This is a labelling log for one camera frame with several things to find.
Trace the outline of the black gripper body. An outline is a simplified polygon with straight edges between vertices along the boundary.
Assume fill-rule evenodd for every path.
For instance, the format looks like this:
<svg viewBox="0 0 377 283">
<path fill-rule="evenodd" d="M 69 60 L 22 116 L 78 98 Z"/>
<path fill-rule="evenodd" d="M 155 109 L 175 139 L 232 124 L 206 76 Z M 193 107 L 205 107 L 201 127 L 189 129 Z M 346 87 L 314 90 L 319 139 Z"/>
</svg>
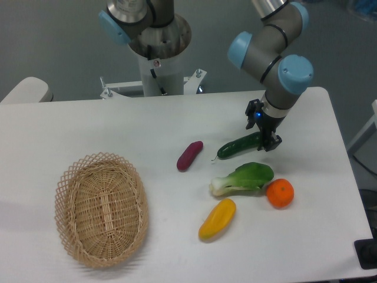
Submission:
<svg viewBox="0 0 377 283">
<path fill-rule="evenodd" d="M 262 108 L 258 108 L 255 112 L 255 121 L 263 137 L 270 137 L 272 133 L 275 133 L 277 127 L 284 119 L 285 116 L 278 118 L 272 117 Z"/>
</svg>

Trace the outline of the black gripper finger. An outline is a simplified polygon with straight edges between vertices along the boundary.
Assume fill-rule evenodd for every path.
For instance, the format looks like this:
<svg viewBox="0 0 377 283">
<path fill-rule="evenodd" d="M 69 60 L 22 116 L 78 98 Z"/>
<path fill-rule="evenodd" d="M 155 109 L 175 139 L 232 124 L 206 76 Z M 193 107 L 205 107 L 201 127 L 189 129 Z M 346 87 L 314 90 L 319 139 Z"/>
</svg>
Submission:
<svg viewBox="0 0 377 283">
<path fill-rule="evenodd" d="M 273 131 L 260 131 L 258 134 L 257 150 L 266 152 L 277 148 L 282 142 L 282 138 Z"/>
<path fill-rule="evenodd" d="M 262 107 L 264 106 L 264 103 L 261 102 L 259 99 L 251 100 L 249 101 L 245 115 L 247 116 L 247 125 L 246 129 L 251 129 L 256 124 L 258 127 L 260 127 L 261 120 L 263 118 L 262 114 Z"/>
</svg>

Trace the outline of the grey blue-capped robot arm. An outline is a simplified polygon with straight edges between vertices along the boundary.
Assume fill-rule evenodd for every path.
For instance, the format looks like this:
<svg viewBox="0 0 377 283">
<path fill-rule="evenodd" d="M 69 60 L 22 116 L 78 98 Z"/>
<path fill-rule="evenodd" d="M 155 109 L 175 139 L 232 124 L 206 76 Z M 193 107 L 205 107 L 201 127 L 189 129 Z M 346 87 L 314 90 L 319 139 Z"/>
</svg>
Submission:
<svg viewBox="0 0 377 283">
<path fill-rule="evenodd" d="M 248 103 L 247 128 L 257 127 L 259 150 L 280 143 L 276 129 L 313 78 L 312 64 L 302 56 L 282 52 L 306 29 L 306 8 L 291 1 L 254 1 L 262 21 L 256 34 L 241 32 L 227 56 L 238 69 L 265 87 L 262 98 Z M 188 22 L 174 10 L 173 1 L 108 1 L 98 19 L 106 34 L 127 45 L 139 59 L 145 96 L 184 92 L 182 53 L 191 41 Z"/>
</svg>

